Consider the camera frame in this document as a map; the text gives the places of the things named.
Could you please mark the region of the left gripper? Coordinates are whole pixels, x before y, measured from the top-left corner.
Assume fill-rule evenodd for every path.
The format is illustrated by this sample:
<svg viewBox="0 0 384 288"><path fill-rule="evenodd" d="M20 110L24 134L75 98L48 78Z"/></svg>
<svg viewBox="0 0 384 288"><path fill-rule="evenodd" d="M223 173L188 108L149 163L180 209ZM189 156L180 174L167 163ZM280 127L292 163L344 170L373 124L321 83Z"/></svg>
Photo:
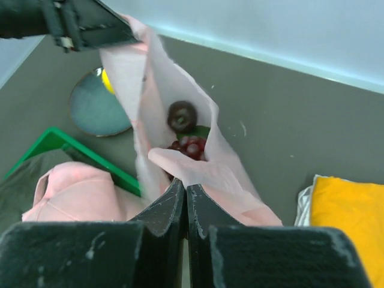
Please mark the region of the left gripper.
<svg viewBox="0 0 384 288"><path fill-rule="evenodd" d="M2 39L38 35L51 35L66 52L141 42L103 1L1 1Z"/></svg>

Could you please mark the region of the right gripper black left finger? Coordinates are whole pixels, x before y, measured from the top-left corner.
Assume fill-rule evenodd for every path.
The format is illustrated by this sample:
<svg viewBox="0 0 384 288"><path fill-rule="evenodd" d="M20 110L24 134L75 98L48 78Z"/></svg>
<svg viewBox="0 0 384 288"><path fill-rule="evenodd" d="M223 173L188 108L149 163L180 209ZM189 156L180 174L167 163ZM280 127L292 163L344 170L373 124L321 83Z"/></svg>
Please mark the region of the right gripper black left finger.
<svg viewBox="0 0 384 288"><path fill-rule="evenodd" d="M168 189L141 213L131 219L141 221L155 236L165 236L175 231L185 235L185 188L175 178Z"/></svg>

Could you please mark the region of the dark red grape bunch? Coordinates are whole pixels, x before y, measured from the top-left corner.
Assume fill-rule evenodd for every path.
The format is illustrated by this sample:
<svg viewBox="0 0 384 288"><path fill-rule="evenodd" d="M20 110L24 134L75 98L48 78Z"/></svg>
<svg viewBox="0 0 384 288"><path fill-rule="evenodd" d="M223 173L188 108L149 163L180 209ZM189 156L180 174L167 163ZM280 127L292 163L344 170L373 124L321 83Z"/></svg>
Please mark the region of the dark red grape bunch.
<svg viewBox="0 0 384 288"><path fill-rule="evenodd" d="M196 161L207 161L205 155L206 138L196 135L180 135L167 149L181 152Z"/></svg>

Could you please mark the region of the pink plastic bag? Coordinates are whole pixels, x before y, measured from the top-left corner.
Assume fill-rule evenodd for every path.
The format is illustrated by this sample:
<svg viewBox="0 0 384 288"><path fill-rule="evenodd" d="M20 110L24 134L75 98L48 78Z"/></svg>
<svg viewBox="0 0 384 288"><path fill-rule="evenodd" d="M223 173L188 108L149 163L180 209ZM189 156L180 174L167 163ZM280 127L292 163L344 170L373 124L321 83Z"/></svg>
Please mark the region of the pink plastic bag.
<svg viewBox="0 0 384 288"><path fill-rule="evenodd" d="M280 226L281 220L263 203L238 155L223 137L218 105L168 56L151 28L131 16L123 20L138 43L101 49L100 57L133 128L143 196L158 198L172 175L186 188L202 188L210 200L244 225ZM181 136L167 123L168 111L178 101L191 103L197 111L193 133L206 138L203 161L170 149Z"/></svg>

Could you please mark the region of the dark brown fruit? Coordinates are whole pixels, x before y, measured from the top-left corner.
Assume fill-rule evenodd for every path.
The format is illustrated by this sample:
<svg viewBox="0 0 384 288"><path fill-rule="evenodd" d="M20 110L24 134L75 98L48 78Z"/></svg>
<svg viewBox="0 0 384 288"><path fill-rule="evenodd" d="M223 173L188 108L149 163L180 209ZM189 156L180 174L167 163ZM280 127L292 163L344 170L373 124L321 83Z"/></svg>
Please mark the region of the dark brown fruit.
<svg viewBox="0 0 384 288"><path fill-rule="evenodd" d="M167 124L175 133L191 133L197 127L197 116L193 104L188 101L176 101L168 109Z"/></svg>

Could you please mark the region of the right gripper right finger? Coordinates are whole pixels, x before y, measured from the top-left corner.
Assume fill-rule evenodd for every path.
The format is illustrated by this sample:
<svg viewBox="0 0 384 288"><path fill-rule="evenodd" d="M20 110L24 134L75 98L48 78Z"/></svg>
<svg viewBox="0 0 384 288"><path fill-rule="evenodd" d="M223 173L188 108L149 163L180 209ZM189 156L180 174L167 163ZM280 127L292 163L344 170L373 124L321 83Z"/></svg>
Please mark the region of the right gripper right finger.
<svg viewBox="0 0 384 288"><path fill-rule="evenodd" d="M202 185L187 187L188 239L205 240L222 230L245 227L226 212Z"/></svg>

